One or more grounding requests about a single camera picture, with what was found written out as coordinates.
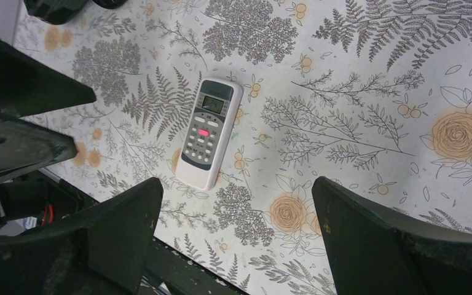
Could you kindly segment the white remote control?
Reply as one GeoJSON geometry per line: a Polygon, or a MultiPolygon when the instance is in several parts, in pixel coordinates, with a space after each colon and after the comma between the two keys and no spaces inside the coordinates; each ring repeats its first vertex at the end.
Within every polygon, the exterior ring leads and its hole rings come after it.
{"type": "Polygon", "coordinates": [[[215,187],[242,96],[235,82],[200,81],[175,170],[180,181],[203,191],[215,187]]]}

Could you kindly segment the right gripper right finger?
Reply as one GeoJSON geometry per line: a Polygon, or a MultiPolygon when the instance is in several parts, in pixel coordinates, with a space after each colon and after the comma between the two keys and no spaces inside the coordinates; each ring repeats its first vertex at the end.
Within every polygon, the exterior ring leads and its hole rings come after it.
{"type": "Polygon", "coordinates": [[[472,294],[472,234],[412,218],[324,176],[312,197],[338,294],[472,294]]]}

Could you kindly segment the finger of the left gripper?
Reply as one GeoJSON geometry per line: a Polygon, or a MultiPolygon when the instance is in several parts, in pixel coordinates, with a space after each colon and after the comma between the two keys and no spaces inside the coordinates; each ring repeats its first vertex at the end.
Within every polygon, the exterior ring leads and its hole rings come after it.
{"type": "Polygon", "coordinates": [[[0,40],[0,109],[26,117],[96,101],[93,89],[0,40]]]}

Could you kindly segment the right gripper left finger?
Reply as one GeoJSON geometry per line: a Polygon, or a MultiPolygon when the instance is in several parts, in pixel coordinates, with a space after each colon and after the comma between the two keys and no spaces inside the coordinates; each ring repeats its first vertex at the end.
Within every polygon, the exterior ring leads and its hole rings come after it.
{"type": "Polygon", "coordinates": [[[136,294],[163,187],[150,178],[67,218],[0,236],[0,294],[136,294]]]}

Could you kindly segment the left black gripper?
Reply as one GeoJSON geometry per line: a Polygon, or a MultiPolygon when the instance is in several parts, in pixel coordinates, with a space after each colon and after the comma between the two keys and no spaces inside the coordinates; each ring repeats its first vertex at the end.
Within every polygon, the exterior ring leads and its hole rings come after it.
{"type": "Polygon", "coordinates": [[[76,155],[71,136],[0,112],[0,236],[39,226],[49,213],[45,181],[5,181],[76,155]]]}

